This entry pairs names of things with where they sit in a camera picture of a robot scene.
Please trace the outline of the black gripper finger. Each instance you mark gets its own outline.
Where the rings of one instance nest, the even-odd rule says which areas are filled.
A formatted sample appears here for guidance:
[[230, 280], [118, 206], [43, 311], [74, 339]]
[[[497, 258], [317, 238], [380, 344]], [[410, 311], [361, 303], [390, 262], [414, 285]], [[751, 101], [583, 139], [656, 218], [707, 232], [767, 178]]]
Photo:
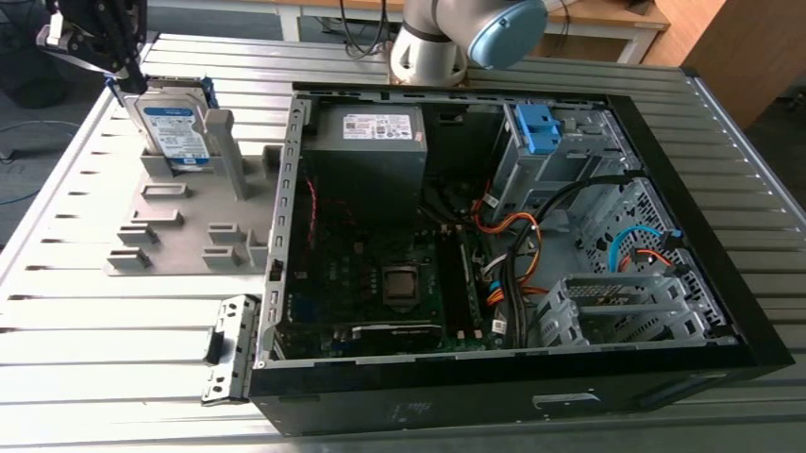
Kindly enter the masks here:
[[146, 29], [146, 0], [126, 0], [122, 2], [128, 21], [126, 42], [130, 57], [126, 62], [128, 78], [122, 82], [125, 91], [144, 91], [145, 76], [140, 69], [140, 50], [145, 43]]
[[39, 28], [35, 45], [78, 67], [106, 74], [122, 92], [128, 78], [126, 0], [47, 1], [49, 22]]

